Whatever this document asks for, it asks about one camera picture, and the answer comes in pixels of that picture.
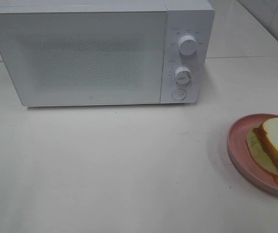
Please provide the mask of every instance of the timer knob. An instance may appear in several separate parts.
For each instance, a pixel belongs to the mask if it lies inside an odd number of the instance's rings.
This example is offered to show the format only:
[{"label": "timer knob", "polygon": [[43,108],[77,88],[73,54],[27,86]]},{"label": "timer knob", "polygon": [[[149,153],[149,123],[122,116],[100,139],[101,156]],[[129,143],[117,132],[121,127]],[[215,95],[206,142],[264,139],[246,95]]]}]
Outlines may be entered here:
[{"label": "timer knob", "polygon": [[174,79],[178,84],[187,84],[191,81],[191,71],[187,67],[179,67],[174,72]]},{"label": "timer knob", "polygon": [[194,35],[185,34],[178,40],[178,46],[182,55],[190,56],[196,52],[197,39]]}]

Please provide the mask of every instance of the bread crust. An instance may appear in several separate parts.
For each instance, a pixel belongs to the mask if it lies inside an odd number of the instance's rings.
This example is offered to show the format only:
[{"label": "bread crust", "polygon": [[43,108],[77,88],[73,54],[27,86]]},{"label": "bread crust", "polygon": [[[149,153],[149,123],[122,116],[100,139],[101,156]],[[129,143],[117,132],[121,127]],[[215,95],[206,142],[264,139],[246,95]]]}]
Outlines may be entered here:
[{"label": "bread crust", "polygon": [[263,150],[270,156],[272,162],[278,170],[278,150],[272,145],[270,140],[267,138],[267,132],[265,131],[263,124],[261,124],[258,127],[258,129],[254,132],[256,133]]}]

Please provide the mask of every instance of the microwave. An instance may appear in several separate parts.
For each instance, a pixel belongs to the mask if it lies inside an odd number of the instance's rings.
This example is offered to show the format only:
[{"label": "microwave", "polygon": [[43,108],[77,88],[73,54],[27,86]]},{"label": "microwave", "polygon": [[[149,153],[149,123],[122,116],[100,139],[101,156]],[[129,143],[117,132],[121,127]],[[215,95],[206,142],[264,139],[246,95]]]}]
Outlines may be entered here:
[{"label": "microwave", "polygon": [[196,102],[206,0],[0,0],[0,54],[22,105]]}]

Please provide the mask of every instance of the pink plate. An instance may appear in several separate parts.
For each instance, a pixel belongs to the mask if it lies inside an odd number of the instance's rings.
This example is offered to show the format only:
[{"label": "pink plate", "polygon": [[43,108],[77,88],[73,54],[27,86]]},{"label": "pink plate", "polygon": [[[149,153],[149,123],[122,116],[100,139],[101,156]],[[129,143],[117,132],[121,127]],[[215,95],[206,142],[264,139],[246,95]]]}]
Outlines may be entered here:
[{"label": "pink plate", "polygon": [[278,117],[278,115],[253,114],[238,119],[228,131],[227,150],[236,169],[246,179],[261,189],[278,196],[278,184],[274,182],[272,175],[254,162],[246,143],[246,136],[253,126],[274,117]]}]

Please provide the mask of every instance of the microwave control panel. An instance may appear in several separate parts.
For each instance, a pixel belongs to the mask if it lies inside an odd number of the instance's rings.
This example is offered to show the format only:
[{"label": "microwave control panel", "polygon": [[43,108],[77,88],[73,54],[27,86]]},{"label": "microwave control panel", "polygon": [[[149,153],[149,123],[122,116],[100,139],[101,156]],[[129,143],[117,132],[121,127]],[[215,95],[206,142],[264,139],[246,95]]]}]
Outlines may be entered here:
[{"label": "microwave control panel", "polygon": [[168,11],[161,103],[196,102],[213,10]]}]

